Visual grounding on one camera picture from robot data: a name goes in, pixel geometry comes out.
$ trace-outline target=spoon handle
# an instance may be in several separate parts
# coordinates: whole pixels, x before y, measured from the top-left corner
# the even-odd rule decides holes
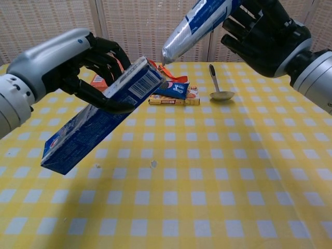
[[[216,88],[217,92],[220,92],[219,86],[218,86],[218,81],[217,81],[217,78],[216,78],[216,71],[214,70],[213,65],[210,64],[209,69],[210,69],[210,74],[211,74],[211,77],[212,77],[212,80],[213,80],[214,87]]]

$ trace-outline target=blue and white tube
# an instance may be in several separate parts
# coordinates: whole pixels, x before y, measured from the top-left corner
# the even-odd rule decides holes
[[[233,13],[242,0],[199,0],[162,48],[162,63],[174,62]]]

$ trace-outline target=barcode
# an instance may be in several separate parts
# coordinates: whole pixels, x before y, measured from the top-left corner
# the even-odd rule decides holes
[[[160,79],[152,72],[148,71],[139,81],[129,88],[129,91],[142,99],[159,82]]]
[[[96,77],[94,78],[93,81],[94,81],[94,82],[102,82],[102,81],[103,81],[103,78],[100,77],[99,75],[96,75]]]

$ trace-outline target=small yellow box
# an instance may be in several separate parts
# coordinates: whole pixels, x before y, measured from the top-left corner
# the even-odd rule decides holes
[[[150,105],[199,105],[200,99],[197,86],[189,86],[187,98],[185,100],[170,98],[158,94],[149,97]]]

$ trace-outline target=crumb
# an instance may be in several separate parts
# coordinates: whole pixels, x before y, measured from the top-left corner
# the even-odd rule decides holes
[[[151,162],[151,166],[150,167],[153,168],[153,169],[155,169],[157,167],[157,162],[155,160],[153,160]]]

